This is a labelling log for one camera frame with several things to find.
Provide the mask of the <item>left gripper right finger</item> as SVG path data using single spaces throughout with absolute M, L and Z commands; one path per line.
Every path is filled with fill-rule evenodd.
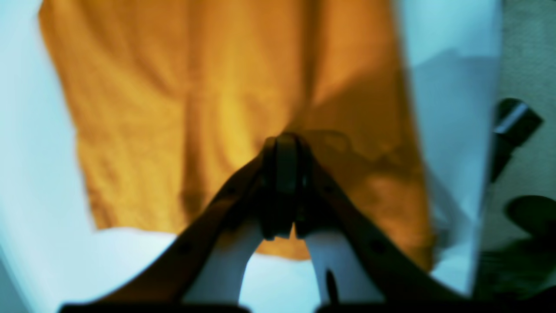
M 310 252 L 324 305 L 448 305 L 433 279 L 360 213 L 300 135 L 287 134 L 290 224 Z

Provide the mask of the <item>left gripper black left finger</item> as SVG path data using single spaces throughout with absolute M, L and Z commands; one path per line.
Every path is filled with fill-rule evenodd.
M 289 236 L 289 137 L 266 139 L 203 214 L 139 275 L 99 305 L 236 305 L 263 240 Z

